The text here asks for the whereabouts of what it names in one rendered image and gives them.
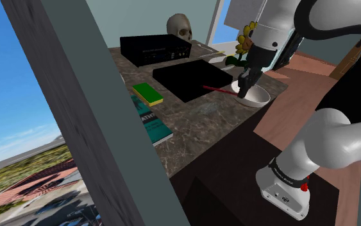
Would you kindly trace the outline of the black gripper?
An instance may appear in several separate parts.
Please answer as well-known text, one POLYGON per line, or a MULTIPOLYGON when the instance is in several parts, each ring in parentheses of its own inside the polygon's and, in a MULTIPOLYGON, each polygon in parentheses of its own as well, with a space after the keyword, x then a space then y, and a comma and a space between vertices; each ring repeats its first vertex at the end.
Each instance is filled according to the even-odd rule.
POLYGON ((237 96, 244 98, 262 75, 262 71, 266 72, 271 69, 271 64, 278 50, 265 49, 253 44, 246 57, 246 72, 238 77, 239 92, 237 96))

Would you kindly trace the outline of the white bowl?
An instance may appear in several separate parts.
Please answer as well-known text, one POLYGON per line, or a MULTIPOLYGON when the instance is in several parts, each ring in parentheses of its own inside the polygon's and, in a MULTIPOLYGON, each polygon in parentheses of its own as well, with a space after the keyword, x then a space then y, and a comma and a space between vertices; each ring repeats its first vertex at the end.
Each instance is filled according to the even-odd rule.
POLYGON ((244 98, 233 97, 237 102, 247 106, 260 108, 268 104, 271 100, 269 93, 259 85, 252 86, 244 98))

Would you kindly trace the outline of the red pen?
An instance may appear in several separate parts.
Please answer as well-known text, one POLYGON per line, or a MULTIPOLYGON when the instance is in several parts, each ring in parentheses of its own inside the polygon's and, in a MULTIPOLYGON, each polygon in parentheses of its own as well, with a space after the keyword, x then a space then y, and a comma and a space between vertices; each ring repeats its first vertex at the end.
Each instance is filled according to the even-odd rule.
POLYGON ((227 90, 224 90, 224 89, 209 87, 209 86, 206 86, 206 85, 203 85, 202 88, 208 89, 208 90, 211 90, 211 91, 223 92, 223 93, 226 93, 226 94, 231 94, 231 95, 234 95, 234 96, 238 96, 238 93, 227 91, 227 90))

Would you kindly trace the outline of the sunflower toy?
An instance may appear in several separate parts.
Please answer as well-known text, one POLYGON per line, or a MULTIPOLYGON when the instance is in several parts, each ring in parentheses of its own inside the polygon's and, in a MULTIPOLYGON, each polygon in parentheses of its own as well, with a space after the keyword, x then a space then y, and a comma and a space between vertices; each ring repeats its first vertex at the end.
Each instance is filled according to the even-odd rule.
POLYGON ((243 29, 243 34, 237 37, 238 44, 235 46, 235 56, 227 56, 225 60, 225 65, 234 65, 235 67, 245 67, 248 64, 247 59, 243 60, 244 55, 247 55, 250 48, 253 45, 251 36, 257 27, 257 22, 251 21, 249 25, 246 25, 243 29))

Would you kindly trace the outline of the white stick with yellow tip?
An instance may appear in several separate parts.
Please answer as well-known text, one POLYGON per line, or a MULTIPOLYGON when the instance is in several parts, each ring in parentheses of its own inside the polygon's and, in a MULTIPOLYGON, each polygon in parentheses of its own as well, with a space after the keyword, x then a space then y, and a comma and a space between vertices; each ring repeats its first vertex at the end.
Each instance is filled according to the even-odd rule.
POLYGON ((218 51, 215 53, 209 53, 209 54, 205 54, 205 55, 201 55, 198 58, 204 58, 204 57, 211 57, 211 56, 217 56, 217 55, 221 55, 223 53, 225 53, 226 51, 218 51))

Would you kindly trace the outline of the window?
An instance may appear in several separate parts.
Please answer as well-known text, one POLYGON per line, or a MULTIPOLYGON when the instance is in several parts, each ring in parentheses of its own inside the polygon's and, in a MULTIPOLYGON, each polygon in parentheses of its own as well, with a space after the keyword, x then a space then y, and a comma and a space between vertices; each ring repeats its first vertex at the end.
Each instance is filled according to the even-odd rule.
POLYGON ((214 13, 205 41, 207 46, 235 41, 238 30, 224 24, 231 0, 216 0, 214 13))

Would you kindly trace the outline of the flat black box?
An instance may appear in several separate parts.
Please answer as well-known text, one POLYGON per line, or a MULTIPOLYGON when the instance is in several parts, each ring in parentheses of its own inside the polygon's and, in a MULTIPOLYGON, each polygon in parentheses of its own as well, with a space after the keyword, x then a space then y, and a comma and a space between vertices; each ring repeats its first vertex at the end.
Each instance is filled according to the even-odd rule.
POLYGON ((204 85, 223 88, 233 81, 232 75, 205 60, 154 69, 153 78, 184 103, 211 92, 204 85))

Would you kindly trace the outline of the beige skull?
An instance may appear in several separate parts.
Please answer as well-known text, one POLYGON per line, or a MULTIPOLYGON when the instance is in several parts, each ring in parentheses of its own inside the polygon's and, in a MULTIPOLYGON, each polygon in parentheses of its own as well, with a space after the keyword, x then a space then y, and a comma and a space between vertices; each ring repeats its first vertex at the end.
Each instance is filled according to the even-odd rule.
POLYGON ((192 28, 187 16, 183 13, 176 13, 167 20, 167 33, 173 34, 187 42, 192 40, 192 28))

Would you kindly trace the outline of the dark robot stand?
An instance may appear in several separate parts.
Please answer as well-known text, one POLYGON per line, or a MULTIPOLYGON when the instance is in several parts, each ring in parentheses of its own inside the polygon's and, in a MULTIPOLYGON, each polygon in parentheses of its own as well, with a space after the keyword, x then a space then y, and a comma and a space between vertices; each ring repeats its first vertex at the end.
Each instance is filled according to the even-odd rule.
POLYGON ((227 135, 171 177, 191 226, 335 226, 339 190, 316 174, 307 217, 295 220, 265 200, 256 172, 280 150, 253 132, 227 135))

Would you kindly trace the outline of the black electronic device box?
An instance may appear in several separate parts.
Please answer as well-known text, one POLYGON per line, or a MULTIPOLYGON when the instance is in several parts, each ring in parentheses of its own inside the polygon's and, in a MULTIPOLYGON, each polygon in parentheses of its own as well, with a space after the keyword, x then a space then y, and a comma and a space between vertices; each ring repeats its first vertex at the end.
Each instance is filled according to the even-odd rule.
POLYGON ((188 58, 191 48, 172 34, 120 37, 121 55, 137 67, 188 58))

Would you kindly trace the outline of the teal book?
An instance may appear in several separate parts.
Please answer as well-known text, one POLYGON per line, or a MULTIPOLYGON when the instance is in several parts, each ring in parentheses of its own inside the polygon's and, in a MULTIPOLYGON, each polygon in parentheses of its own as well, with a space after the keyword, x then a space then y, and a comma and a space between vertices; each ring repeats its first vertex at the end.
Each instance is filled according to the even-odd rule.
POLYGON ((136 95, 131 95, 131 100, 153 146, 157 146, 173 136, 173 132, 136 95))

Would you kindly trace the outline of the green and yellow sponge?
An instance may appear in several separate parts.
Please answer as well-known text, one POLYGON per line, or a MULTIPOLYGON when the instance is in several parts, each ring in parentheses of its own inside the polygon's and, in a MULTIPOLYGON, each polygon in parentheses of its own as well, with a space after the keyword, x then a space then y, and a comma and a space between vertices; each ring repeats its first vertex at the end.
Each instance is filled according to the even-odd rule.
POLYGON ((132 87, 133 92, 141 98, 149 107, 162 103, 164 98, 148 83, 140 83, 132 87))

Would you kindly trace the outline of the wooden door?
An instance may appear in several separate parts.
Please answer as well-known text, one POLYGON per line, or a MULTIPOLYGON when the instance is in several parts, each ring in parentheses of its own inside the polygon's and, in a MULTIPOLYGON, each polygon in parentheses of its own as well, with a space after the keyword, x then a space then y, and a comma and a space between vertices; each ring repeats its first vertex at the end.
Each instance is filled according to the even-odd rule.
POLYGON ((361 39, 351 48, 349 53, 340 61, 336 68, 330 73, 329 77, 340 80, 344 74, 361 57, 361 39))

